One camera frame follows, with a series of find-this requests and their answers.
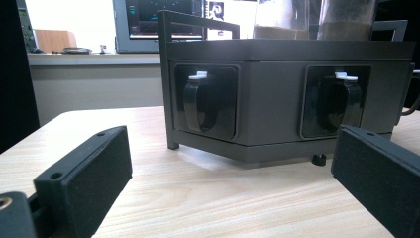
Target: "table surface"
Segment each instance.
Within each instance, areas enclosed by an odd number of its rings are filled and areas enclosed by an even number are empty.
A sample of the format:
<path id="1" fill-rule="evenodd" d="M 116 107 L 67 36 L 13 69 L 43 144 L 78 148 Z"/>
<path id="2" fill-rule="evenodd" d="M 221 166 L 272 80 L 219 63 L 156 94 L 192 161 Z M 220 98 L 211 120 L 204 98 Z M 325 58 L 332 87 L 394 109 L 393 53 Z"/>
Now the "table surface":
<path id="1" fill-rule="evenodd" d="M 420 113 L 392 141 L 420 154 Z M 133 178 L 95 237 L 392 237 L 309 158 L 258 166 L 166 147 L 162 107 L 66 112 L 0 155 L 0 193 L 33 179 L 99 131 L 127 125 Z"/>

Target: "black foot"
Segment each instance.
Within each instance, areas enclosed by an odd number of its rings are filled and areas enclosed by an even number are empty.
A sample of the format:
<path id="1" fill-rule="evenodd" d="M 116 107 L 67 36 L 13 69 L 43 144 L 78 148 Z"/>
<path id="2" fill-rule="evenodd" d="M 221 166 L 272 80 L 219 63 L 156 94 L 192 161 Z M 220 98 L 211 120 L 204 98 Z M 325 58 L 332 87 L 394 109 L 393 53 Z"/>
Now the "black foot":
<path id="1" fill-rule="evenodd" d="M 315 166 L 325 166 L 327 165 L 327 157 L 325 155 L 315 155 L 312 157 L 312 164 Z"/>

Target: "wall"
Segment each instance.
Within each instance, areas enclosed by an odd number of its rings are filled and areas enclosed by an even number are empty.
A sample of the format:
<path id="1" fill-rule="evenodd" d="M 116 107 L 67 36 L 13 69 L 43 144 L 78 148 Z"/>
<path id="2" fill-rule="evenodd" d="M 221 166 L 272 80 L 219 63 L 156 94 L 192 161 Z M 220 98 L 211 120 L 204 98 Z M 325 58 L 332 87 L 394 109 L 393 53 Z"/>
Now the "wall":
<path id="1" fill-rule="evenodd" d="M 160 66 L 31 66 L 41 125 L 66 111 L 163 106 Z"/>

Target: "windowsill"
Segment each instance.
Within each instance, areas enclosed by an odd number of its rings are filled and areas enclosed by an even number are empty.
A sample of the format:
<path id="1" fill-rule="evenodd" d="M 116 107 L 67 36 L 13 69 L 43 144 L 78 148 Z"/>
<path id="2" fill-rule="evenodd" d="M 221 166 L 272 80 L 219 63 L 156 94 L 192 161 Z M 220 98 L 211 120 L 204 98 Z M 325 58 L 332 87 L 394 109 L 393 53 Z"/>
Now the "windowsill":
<path id="1" fill-rule="evenodd" d="M 160 64 L 159 54 L 28 54 L 30 66 Z"/>

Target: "screw hole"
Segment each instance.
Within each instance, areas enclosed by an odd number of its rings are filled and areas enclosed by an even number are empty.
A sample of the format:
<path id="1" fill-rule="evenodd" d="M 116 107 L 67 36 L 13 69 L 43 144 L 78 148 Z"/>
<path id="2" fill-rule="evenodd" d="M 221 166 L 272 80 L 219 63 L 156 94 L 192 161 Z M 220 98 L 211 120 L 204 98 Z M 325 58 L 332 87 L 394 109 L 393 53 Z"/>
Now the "screw hole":
<path id="1" fill-rule="evenodd" d="M 51 179 L 58 179 L 62 176 L 62 173 L 54 173 L 50 176 Z"/>
<path id="2" fill-rule="evenodd" d="M 0 210 L 6 209 L 10 204 L 12 204 L 13 199 L 10 197 L 0 197 Z"/>

